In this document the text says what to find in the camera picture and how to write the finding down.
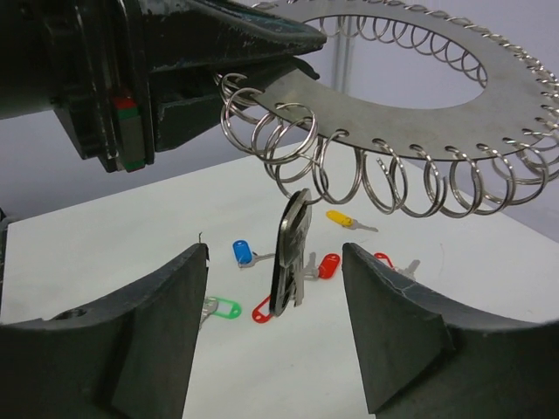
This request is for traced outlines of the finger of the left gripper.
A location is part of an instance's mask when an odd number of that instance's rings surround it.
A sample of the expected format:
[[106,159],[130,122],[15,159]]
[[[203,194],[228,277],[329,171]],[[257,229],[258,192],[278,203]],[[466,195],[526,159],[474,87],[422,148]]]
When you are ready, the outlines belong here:
[[233,1],[140,1],[149,65],[242,65],[315,52],[315,28]]
[[224,101],[218,77],[240,73],[247,77],[242,86],[269,86],[294,70],[301,70],[312,80],[320,74],[305,60],[278,58],[234,67],[193,67],[150,76],[154,142],[157,153],[181,147],[220,123]]

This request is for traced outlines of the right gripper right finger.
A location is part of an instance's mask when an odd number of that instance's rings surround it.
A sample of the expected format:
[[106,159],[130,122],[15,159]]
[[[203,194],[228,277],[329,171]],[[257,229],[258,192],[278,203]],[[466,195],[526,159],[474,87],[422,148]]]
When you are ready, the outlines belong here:
[[368,412],[377,418],[555,418],[558,324],[464,305],[342,247]]

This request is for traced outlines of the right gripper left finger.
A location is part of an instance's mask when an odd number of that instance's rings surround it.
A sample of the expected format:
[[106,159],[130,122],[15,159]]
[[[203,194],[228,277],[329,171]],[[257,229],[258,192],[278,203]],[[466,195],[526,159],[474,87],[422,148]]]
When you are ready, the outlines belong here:
[[2,326],[2,417],[181,417],[208,260],[193,244],[104,297]]

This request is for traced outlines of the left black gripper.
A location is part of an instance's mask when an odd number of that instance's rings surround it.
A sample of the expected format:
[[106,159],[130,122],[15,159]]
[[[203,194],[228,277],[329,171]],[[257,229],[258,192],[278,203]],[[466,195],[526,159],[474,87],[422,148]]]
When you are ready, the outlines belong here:
[[52,111],[81,159],[153,164],[143,18],[138,1],[3,1],[2,119]]

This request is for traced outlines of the metal disc with keyrings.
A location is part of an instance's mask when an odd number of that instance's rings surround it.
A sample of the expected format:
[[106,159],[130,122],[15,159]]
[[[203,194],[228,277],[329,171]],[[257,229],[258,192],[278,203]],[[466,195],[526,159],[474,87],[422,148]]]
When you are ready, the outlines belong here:
[[312,78],[305,63],[217,75],[227,140],[285,189],[305,175],[307,202],[363,191],[389,215],[490,216],[536,199],[558,176],[558,79],[522,46],[442,10],[403,1],[256,5],[327,38],[394,45],[463,75],[474,97],[396,106]]

